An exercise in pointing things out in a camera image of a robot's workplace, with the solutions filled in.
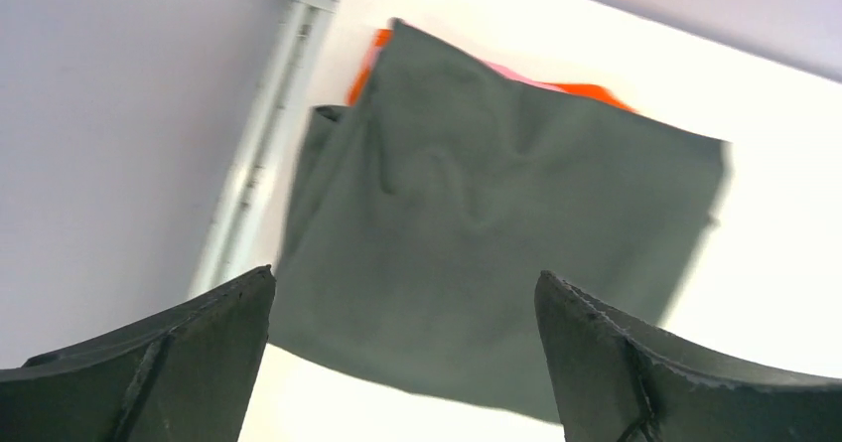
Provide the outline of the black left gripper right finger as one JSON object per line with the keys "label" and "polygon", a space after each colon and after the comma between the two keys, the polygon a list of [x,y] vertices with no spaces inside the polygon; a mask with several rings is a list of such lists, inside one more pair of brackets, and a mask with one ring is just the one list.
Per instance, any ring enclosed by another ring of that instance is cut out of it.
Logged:
{"label": "black left gripper right finger", "polygon": [[841,382],[719,353],[543,272],[537,324],[569,441],[841,438]]}

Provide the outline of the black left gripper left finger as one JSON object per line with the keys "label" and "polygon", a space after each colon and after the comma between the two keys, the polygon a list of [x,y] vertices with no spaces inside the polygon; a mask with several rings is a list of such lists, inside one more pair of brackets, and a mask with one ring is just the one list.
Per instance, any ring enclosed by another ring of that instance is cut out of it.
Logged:
{"label": "black left gripper left finger", "polygon": [[256,267],[178,306],[1,373],[5,441],[234,441],[276,281]]}

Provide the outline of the dark grey t shirt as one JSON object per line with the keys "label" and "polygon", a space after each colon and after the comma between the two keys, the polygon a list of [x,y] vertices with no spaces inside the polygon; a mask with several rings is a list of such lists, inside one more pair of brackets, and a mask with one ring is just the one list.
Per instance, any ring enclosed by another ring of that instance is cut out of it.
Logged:
{"label": "dark grey t shirt", "polygon": [[395,22],[357,102],[312,111],[269,340],[354,377],[556,422],[540,272],[656,322],[708,225],[723,150]]}

